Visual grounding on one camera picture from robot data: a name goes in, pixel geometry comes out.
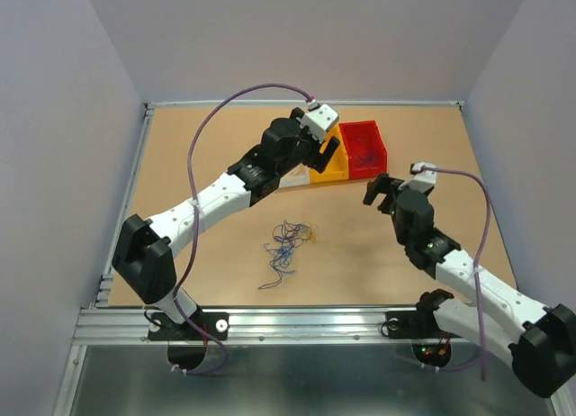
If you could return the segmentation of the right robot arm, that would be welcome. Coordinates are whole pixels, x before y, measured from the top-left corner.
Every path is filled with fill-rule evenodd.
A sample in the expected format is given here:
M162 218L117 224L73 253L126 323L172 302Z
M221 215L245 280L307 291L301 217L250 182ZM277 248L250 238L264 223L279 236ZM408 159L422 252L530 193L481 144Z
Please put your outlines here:
M441 330L467 339L509 366L531 393L550 398L575 376L575 314L504 283L436 227L428 196L440 172L418 163L409 180L381 173L367 184L363 200L370 205L383 195L378 209L391 217L409 262L473 303L467 306L441 290L424 294L415 327L425 335Z

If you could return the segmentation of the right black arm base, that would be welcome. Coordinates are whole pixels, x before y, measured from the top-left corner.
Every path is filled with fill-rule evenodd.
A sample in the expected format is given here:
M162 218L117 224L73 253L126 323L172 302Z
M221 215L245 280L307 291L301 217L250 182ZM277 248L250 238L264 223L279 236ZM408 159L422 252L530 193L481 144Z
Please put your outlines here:
M419 311L414 308L377 308L381 316L381 333L389 339L439 339L444 333L459 337L471 321L468 317L447 310L435 312Z

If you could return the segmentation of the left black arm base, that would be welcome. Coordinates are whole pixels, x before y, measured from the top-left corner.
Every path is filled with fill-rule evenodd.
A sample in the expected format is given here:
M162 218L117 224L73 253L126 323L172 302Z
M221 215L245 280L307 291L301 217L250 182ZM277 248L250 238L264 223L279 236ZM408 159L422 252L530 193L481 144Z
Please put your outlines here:
M176 324L162 311L145 310L143 315L148 321L148 340L150 341L200 341L205 339L204 335L187 322ZM203 310L192 317L192 322L220 341L228 338L230 315L227 312Z

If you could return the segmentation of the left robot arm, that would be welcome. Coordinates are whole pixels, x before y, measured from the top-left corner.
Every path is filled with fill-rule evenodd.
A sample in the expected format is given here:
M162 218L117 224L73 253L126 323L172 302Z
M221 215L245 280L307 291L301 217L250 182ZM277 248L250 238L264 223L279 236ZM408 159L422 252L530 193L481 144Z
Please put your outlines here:
M261 141L201 192L147 219L127 218L112 267L144 304L169 318L179 338L193 337L200 328L199 307L176 281L176 255L216 223L276 191L299 165L323 172L339 145L330 134L338 122L338 112L327 104L295 108L273 120Z

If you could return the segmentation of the yellow plastic bin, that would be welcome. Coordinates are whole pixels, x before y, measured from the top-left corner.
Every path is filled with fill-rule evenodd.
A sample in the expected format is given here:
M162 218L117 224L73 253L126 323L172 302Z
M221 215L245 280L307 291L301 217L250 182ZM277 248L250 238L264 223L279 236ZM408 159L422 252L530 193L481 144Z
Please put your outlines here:
M310 183L312 185L344 182L348 180L349 159L341 130L338 125L330 132L328 139L330 140L331 138L338 139L339 145L323 173L319 173L314 169L309 170Z

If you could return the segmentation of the red plastic bin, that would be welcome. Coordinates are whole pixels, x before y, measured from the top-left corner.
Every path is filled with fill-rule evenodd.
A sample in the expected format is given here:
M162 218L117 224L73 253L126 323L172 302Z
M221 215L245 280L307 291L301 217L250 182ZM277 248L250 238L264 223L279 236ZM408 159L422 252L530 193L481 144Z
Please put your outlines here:
M339 127L349 159L349 180L388 172L388 152L376 121L344 122Z

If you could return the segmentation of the white plastic bin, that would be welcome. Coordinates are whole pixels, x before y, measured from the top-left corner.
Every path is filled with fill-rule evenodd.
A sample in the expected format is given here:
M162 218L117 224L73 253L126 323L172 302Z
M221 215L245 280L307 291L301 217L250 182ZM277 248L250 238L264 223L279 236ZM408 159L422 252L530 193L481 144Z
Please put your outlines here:
M285 176L282 176L279 183L280 189L306 186L311 183L310 170L305 166L298 166Z

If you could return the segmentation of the metal front plate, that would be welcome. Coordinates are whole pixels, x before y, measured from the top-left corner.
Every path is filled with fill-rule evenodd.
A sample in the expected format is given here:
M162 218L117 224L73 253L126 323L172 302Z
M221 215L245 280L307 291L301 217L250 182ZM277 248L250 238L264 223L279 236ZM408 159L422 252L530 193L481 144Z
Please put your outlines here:
M434 372L406 344L250 346L212 376L170 370L160 346L90 346L73 364L58 415L572 415L496 359Z

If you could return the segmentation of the aluminium back rail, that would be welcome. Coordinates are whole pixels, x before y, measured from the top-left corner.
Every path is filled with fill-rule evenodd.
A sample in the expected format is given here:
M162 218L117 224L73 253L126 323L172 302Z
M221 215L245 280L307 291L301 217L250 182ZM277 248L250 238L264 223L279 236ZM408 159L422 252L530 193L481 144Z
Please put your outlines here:
M464 108L464 101L414 101L414 100L320 100L321 103L331 106L400 106L400 107L454 107L459 110ZM218 100L198 100L198 101L166 101L145 103L147 109L156 110L160 108L214 108L221 102ZM286 107L306 107L307 103L303 99L235 99L227 106L241 107L262 107L262 106L286 106Z

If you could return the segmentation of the aluminium rail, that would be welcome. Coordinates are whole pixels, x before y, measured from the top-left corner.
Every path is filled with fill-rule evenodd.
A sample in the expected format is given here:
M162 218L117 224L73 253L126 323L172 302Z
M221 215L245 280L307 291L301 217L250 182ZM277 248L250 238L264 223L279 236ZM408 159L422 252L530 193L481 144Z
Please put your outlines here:
M108 251L107 259L105 260L104 263L103 272L99 278L95 299L91 304L91 307L95 309L102 309L108 306L108 301L113 286L113 278L115 274L112 265L113 254L115 252L115 248L117 245L118 236L122 229L122 224L124 222L127 213L131 208L132 197L137 182L138 174L140 171L141 160L146 148L150 127L154 116L154 109L151 107L150 103L144 103L143 108L144 108L144 114L142 124L139 130L138 142L135 149L134 157L131 161L128 181L121 201L121 209L119 217L112 235L112 244Z
M377 308L400 306L206 308L229 314L227 346L298 344L378 344L390 340L382 335ZM138 309L83 310L73 335L75 345L168 344L200 346L200 341L150 341L149 322Z
M331 106L400 106L400 107L454 107L459 110L464 108L464 101L414 101L414 100L320 100L321 103ZM147 109L156 110L160 108L214 108L221 102L218 100L198 100L198 101L166 101L145 103ZM262 106L286 106L286 107L306 107L307 103L303 99L235 99L227 106L241 107L262 107Z

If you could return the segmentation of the aluminium left rail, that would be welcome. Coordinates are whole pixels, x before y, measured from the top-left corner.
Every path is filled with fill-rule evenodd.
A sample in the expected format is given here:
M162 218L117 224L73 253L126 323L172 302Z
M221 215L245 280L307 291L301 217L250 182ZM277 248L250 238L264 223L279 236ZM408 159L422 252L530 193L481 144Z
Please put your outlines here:
M137 182L138 174L140 171L141 160L146 148L150 127L154 116L154 109L151 107L150 103L144 103L143 108L144 108L144 114L142 124L139 130L138 142L135 149L134 157L131 161L128 181L121 201L121 209L119 217L112 235L112 244L108 251L107 259L105 260L104 263L103 272L99 278L95 299L91 304L91 307L95 309L102 309L108 306L108 301L113 286L113 278L115 274L112 265L113 254L115 252L115 248L117 245L118 236L122 229L122 224L124 222L127 213L131 208L132 197Z

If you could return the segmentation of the aluminium front rail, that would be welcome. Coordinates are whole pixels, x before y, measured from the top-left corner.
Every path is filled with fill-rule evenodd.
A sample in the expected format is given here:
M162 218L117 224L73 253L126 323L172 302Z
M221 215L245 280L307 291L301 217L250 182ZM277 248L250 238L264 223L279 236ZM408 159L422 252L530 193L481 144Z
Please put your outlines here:
M206 308L229 314L227 346L298 344L378 344L390 340L382 335L377 308L400 306ZM83 310L73 335L75 345L168 344L200 346L200 341L150 341L149 322L138 309Z

